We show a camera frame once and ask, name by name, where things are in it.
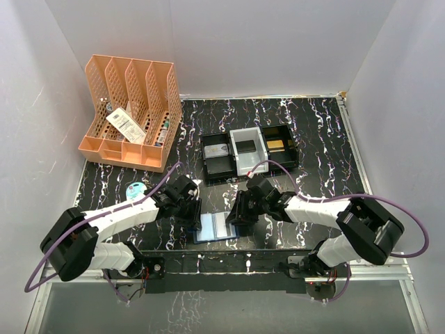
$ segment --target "metal frame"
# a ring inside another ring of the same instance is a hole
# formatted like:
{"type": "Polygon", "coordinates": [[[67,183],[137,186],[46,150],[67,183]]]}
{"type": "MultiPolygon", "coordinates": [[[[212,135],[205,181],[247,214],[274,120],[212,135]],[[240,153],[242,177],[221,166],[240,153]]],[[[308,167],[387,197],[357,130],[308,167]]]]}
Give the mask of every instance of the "metal frame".
{"type": "MultiPolygon", "coordinates": [[[[256,96],[256,97],[228,97],[226,99],[264,99],[264,98],[310,98],[310,97],[335,97],[337,99],[337,104],[339,106],[341,119],[345,125],[346,134],[350,142],[350,146],[353,151],[354,159],[357,164],[357,169],[359,171],[360,179],[364,185],[364,190],[367,193],[372,193],[371,186],[366,176],[366,171],[364,170],[364,165],[362,158],[360,156],[355,137],[353,135],[353,130],[350,125],[348,111],[344,100],[339,94],[332,95],[266,95],[266,96],[256,96]]],[[[190,97],[182,98],[183,100],[226,100],[222,97],[218,99],[192,99],[190,97]]],[[[86,168],[86,162],[83,165],[83,170],[79,180],[79,186],[76,190],[74,196],[74,201],[76,201],[77,193],[79,192],[81,181],[83,178],[83,173],[86,168]]],[[[411,274],[410,267],[406,259],[390,258],[389,261],[384,266],[373,266],[364,260],[352,261],[350,263],[352,277],[351,280],[398,280],[400,283],[400,288],[402,289],[403,296],[405,298],[405,303],[410,314],[412,324],[416,334],[429,334],[429,330],[422,313],[422,309],[417,298],[416,292],[414,290],[413,277],[411,274]]],[[[46,266],[42,277],[47,277],[51,275],[54,270],[51,266],[46,266]]],[[[82,274],[77,279],[71,281],[71,283],[107,283],[102,279],[103,274],[100,270],[89,270],[82,274]]],[[[317,282],[319,280],[325,280],[325,278],[307,278],[307,282],[317,282]]],[[[118,280],[119,283],[135,283],[140,284],[139,280],[118,280]]],[[[59,284],[62,281],[59,278],[53,278],[50,282],[42,285],[37,293],[33,309],[31,311],[31,316],[29,318],[28,326],[26,327],[25,334],[37,334],[40,330],[42,320],[45,314],[45,309],[49,300],[49,295],[51,293],[51,288],[53,284],[59,284]]]]}

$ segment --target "orange plastic rack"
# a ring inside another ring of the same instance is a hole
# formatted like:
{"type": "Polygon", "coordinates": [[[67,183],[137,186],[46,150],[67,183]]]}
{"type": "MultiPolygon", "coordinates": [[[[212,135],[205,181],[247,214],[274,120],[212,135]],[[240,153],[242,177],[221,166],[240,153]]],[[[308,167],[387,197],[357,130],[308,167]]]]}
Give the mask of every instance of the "orange plastic rack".
{"type": "Polygon", "coordinates": [[[112,56],[91,57],[85,72],[95,105],[95,119],[83,137],[80,151],[88,161],[162,173],[181,120],[181,101],[172,63],[112,56]],[[106,120],[127,104],[133,119],[146,131],[142,145],[118,140],[119,132],[106,120]],[[168,119],[162,146],[155,146],[168,119]]]}

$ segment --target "gray wall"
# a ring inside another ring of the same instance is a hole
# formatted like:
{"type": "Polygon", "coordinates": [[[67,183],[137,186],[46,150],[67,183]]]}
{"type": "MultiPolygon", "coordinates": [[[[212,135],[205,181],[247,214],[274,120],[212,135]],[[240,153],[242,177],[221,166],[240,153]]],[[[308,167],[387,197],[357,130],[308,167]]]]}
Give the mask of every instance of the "gray wall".
{"type": "Polygon", "coordinates": [[[43,0],[0,2],[0,332],[23,333],[39,244],[72,205],[92,120],[84,73],[43,0]]]}
{"type": "MultiPolygon", "coordinates": [[[[376,194],[412,209],[430,249],[410,260],[432,333],[445,326],[445,3],[397,1],[357,74],[347,106],[376,194]]],[[[421,246],[413,222],[402,249],[421,246]]]]}
{"type": "Polygon", "coordinates": [[[189,97],[348,90],[394,0],[46,0],[91,54],[174,61],[189,97]]]}

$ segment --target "white paper label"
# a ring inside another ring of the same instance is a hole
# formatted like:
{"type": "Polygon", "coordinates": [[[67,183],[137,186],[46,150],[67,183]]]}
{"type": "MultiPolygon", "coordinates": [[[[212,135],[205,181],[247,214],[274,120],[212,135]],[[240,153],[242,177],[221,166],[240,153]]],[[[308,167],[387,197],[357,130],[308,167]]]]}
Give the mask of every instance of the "white paper label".
{"type": "Polygon", "coordinates": [[[130,143],[142,144],[145,138],[145,132],[139,127],[138,123],[127,114],[122,108],[117,108],[106,119],[121,134],[124,135],[130,143]]]}

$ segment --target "marble pattern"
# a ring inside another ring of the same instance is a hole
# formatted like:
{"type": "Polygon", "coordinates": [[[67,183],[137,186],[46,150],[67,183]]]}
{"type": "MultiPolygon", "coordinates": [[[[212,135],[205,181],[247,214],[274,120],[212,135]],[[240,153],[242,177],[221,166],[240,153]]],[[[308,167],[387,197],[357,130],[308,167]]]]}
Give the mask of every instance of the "marble pattern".
{"type": "MultiPolygon", "coordinates": [[[[203,180],[201,134],[289,123],[300,155],[300,166],[291,174],[303,194],[329,198],[364,190],[335,98],[187,100],[182,107],[184,116],[166,169],[182,161],[186,170],[179,170],[180,173],[203,180]]],[[[76,203],[83,210],[113,205],[125,200],[125,191],[131,183],[144,182],[150,188],[161,176],[87,163],[76,203]]],[[[286,175],[269,173],[269,176],[280,191],[291,190],[286,175]]],[[[245,189],[245,178],[203,184],[202,213],[230,211],[239,189],[245,189]]],[[[320,240],[337,236],[338,231],[310,222],[290,224],[263,216],[253,228],[242,230],[241,235],[237,240],[196,245],[193,236],[175,226],[171,218],[126,230],[107,242],[130,240],[142,251],[311,249],[320,240]]]]}

